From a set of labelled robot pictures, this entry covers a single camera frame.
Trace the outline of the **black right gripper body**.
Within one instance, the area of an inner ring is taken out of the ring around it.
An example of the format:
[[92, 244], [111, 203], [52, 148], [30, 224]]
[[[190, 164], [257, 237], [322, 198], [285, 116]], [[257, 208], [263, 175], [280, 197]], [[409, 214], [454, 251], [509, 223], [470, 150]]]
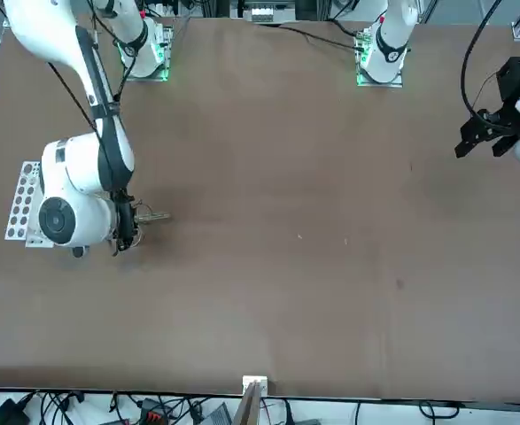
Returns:
[[114, 190], [110, 193], [116, 212], [116, 226], [113, 231], [114, 253], [128, 250], [137, 235], [135, 198], [128, 194], [126, 188]]

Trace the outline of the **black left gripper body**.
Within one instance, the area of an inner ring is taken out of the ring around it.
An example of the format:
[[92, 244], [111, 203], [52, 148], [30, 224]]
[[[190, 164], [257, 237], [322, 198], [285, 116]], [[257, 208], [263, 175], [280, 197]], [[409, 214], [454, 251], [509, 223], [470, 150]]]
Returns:
[[497, 72], [502, 101], [498, 111], [499, 123], [508, 128], [520, 128], [520, 113], [516, 102], [520, 98], [520, 57], [510, 57]]

